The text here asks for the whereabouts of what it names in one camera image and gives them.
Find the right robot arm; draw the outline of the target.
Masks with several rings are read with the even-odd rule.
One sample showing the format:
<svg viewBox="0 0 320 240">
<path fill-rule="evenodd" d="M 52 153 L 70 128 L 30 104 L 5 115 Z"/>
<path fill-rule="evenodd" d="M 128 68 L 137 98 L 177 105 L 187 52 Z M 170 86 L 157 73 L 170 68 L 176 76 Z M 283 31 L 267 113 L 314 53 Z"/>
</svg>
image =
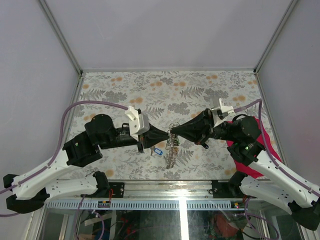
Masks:
<svg viewBox="0 0 320 240">
<path fill-rule="evenodd" d="M 239 114 L 232 121 L 215 120 L 212 111 L 206 109 L 170 132 L 204 148 L 208 147 L 208 139 L 232 142 L 227 150 L 233 160 L 259 172 L 273 185 L 259 183 L 249 174 L 237 171 L 229 180 L 229 194 L 264 200 L 287 212 L 301 226 L 315 231 L 320 225 L 320 187 L 275 159 L 267 144 L 258 141 L 263 131 L 255 117 Z"/>
</svg>

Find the large metal keyring with keys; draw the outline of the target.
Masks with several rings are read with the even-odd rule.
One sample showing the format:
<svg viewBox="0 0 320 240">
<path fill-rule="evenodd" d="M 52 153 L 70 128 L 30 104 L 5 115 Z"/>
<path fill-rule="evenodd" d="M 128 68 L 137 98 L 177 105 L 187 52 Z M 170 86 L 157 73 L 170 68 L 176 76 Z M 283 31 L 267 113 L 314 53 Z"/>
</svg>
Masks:
<svg viewBox="0 0 320 240">
<path fill-rule="evenodd" d="M 172 123 L 169 126 L 168 136 L 169 138 L 166 141 L 166 156 L 165 156 L 165 164 L 167 169 L 172 169 L 176 165 L 176 158 L 179 152 L 179 138 L 176 134 L 171 133 L 172 128 L 179 126 L 179 124 Z"/>
</svg>

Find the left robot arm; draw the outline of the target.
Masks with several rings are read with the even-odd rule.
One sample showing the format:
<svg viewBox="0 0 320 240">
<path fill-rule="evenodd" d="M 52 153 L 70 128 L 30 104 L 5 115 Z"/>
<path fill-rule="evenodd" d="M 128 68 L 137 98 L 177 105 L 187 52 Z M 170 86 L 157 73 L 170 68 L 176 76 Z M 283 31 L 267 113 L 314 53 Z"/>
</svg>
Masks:
<svg viewBox="0 0 320 240">
<path fill-rule="evenodd" d="M 78 179 L 60 178 L 100 160 L 102 150 L 137 146 L 138 152 L 143 153 L 144 149 L 169 139 L 167 132 L 150 124 L 142 114 L 118 128 L 109 115 L 98 114 L 84 128 L 83 132 L 63 145 L 54 160 L 49 159 L 27 173 L 3 177 L 4 188 L 11 191 L 6 198 L 8 210 L 13 211 L 14 215 L 27 214 L 60 198 L 111 197 L 111 187 L 102 171 Z"/>
</svg>

